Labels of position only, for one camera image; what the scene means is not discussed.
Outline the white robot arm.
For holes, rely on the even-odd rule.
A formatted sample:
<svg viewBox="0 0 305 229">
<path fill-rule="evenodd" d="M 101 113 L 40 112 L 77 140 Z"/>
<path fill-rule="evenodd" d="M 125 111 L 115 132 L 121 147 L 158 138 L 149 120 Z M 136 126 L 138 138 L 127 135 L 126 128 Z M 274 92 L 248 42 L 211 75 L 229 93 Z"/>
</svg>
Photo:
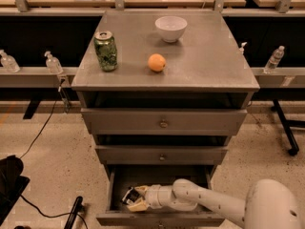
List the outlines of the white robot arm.
<svg viewBox="0 0 305 229">
<path fill-rule="evenodd" d="M 261 179 L 244 199 L 227 196 L 178 179 L 171 185 L 131 187 L 122 202 L 132 212 L 169 207 L 192 211 L 202 205 L 242 229 L 304 229 L 294 194 L 282 183 Z"/>
</svg>

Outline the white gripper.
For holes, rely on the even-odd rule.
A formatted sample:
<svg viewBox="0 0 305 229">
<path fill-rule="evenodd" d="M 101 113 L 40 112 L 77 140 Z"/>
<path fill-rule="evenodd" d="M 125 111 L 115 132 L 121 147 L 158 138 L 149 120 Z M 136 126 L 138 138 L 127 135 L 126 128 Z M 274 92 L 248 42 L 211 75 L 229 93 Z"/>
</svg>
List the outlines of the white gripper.
<svg viewBox="0 0 305 229">
<path fill-rule="evenodd" d="M 134 204 L 128 205 L 131 212 L 142 212 L 148 209 L 148 205 L 153 209 L 169 207 L 174 201 L 173 187 L 170 185 L 142 185 L 136 186 L 135 190 L 145 199 L 139 198 Z"/>
</svg>

